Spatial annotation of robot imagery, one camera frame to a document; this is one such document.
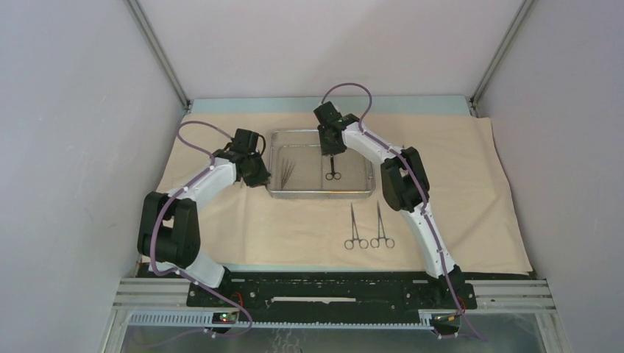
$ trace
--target purple tube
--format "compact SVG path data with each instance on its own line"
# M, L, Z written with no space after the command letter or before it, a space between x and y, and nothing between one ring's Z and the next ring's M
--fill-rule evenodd
M238 303L222 296L220 293L218 293L217 291L215 291L214 289L208 287L206 284L199 282L197 279L193 278L191 275L187 274L186 272L184 272L183 270L180 270L179 268L170 268L167 269L165 271L160 271L157 267L156 264L156 239L158 237L158 230L160 228L160 225L164 219L165 213L167 212L167 210L169 209L169 207L171 206L171 203L180 195L182 194L182 192L184 192L184 190L186 188L190 188L192 187L198 180L200 180L202 177L204 177L206 174L210 173L210 167L212 167L215 164L215 157L213 156L212 153L210 153L208 150L203 149L199 146L195 146L192 143L189 143L187 140L185 140L184 138L182 138L182 136L180 136L180 130L189 124L200 124L200 125L205 125L208 127L211 127L215 130L217 130L218 132L222 133L223 135L225 135L227 138L232 139L232 136L230 136L230 134L228 134L227 132L223 131L222 129L219 129L217 126L214 126L212 124L209 123L205 123L203 121L186 121L182 124L180 124L180 126L178 127L177 130L177 137L180 139L180 141L182 141L182 143L184 143L186 146L191 147L192 149L195 149L197 151L203 152L205 154L207 154L210 158L210 164L208 165L208 167L206 169L204 169L203 171L201 171L200 173L198 173L193 179L191 179L189 182L187 182L182 188L180 188L178 191L176 191L173 195L171 195L169 197L169 199L167 200L167 202L165 202L165 204L163 205L163 208L160 210L160 212L158 213L158 216L156 218L156 222L154 224L154 229L152 230L152 239L149 243L149 263L152 266L152 270L154 271L154 273L157 276L164 276L166 274L170 274L171 272L175 272L175 271L179 271L180 275L186 279L188 279L189 281L197 284L199 287L201 287L202 289L206 290L208 293L216 296L217 298L221 299L222 301L234 306L235 308L239 309L243 314L245 314L245 316L247 317L247 319L249 319L249 326L247 326L243 331L240 332L236 332L236 333L232 333L232 334L227 334L227 333L217 333L217 332L211 332L213 335L218 335L218 336L222 336L222 337L236 337L236 336L240 336L243 335L245 333L247 333L248 331L251 330L251 328L253 327L253 318L252 316L249 314L249 311L247 311L244 307L242 307L241 305L239 305ZM176 335L172 338L169 338L163 342L160 343L155 343L153 345L148 345L147 347L156 347L156 346L161 346L163 344L167 344L170 343L180 337L186 336L186 335L190 335L191 333L196 333L196 332L204 332L203 329L192 329L189 331L185 331L180 333L179 335Z
M421 208L420 212L421 212L421 215L423 215L425 217L425 220L427 221L427 225L429 226L429 229L431 229L431 234L433 235L433 239L436 241L436 245L438 247L438 252L440 254L440 260L442 262L442 270L444 271L444 278L447 281L447 285L449 287L449 291L451 292L451 296L453 297L453 301L455 302L455 305L457 306L459 314L461 315L461 317L464 318L464 320L466 321L466 324L468 324L468 326L470 327L470 329L474 333L474 336L476 338L479 338L483 342L487 342L488 340L485 339L485 337L482 336L475 329L475 327L472 325L472 323L470 322L468 317L465 315L461 305L459 304L459 300L457 299L457 295L455 294L455 290L453 289L453 284L451 283L450 278L448 277L447 266L446 266L446 263L444 261L444 256L442 255L442 242L440 242L438 234L437 234L435 228L433 227L433 224L431 223L431 220L429 219L429 217L427 215L425 215L425 208L427 207L427 204L429 203L429 200L427 199L427 196L425 195L425 192L422 189L422 186L420 185L420 182L416 178L416 175L414 175L414 172L411 170L411 168L410 168L410 166L408 164L408 161L405 158L403 158L403 156L401 156L401 153L391 149L390 146L388 146L388 144L384 143L381 139L375 137L373 134L370 134L369 132L364 130L364 125L363 125L364 117L366 116L366 114L368 114L368 112L370 111L371 106L372 106L372 94L370 93L370 90L368 90L368 88L364 87L363 85L360 85L359 83L353 83L353 82L341 83L341 84L335 85L332 88L330 88L329 91L323 96L323 99L321 100L321 103L325 102L325 99L327 99L327 97L329 96L329 94L333 90L335 90L336 88L339 88L339 87L344 87L344 86L356 86L356 87L359 87L359 88L363 89L366 92L366 94L369 96L369 105L368 105L368 107L366 107L366 110L364 110L364 113L362 113L362 116L360 117L360 121L358 123L358 128L360 129L360 131L362 133L364 133L364 135L366 137L368 137L372 141L376 142L376 144L378 144L379 146L385 148L386 150L390 151L392 154L397 156L399 158L399 160L401 161L401 163L403 164L403 166L405 167L406 171L409 173L409 176L412 179L412 181L414 182L414 185L416 186L416 189L418 190L418 194L420 194L420 198L422 199L422 208Z

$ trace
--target black mounting plate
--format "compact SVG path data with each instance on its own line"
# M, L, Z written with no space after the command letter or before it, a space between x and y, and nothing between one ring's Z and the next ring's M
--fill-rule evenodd
M224 288L254 321L323 324L418 324L420 309L456 309L450 295L421 272L232 272ZM191 284L189 307L230 307ZM472 285L456 288L467 309L477 302ZM351 298L352 302L275 301L275 297ZM241 315L239 321L247 318Z

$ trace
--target metal tray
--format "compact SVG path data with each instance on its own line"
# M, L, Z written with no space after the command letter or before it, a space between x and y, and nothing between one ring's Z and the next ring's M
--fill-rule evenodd
M328 180L330 157L321 155L315 129L271 133L267 190L277 199L365 199L375 189L375 170L364 156L348 149L334 156L340 180Z

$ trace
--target white wall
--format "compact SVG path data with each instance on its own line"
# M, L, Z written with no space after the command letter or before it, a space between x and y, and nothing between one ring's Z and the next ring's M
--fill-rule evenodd
M97 350L180 115L123 1L0 1L0 352Z
M624 2L539 1L481 105L575 352L621 352Z
M191 98L318 96L345 81L470 96L521 3L141 1Z

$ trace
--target beige cloth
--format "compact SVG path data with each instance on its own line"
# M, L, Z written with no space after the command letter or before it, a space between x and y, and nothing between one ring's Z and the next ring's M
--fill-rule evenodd
M266 136L276 129L316 128L311 113L190 114L184 121L205 121L234 134L236 128ZM420 152L430 181L430 202L444 242L463 271L526 274L531 266L520 237L511 192L498 160L487 118L371 114L366 125L396 146ZM209 151L227 139L212 129L190 125L182 136ZM268 149L264 155L268 165ZM204 154L175 141L158 190L179 187L207 164ZM305 270L366 269L423 271L422 252L399 213L377 188L361 200L273 199L265 188L223 190L199 213L202 250L224 264L252 268L285 266ZM377 200L387 249L344 248L351 238L350 204L360 238L377 237Z

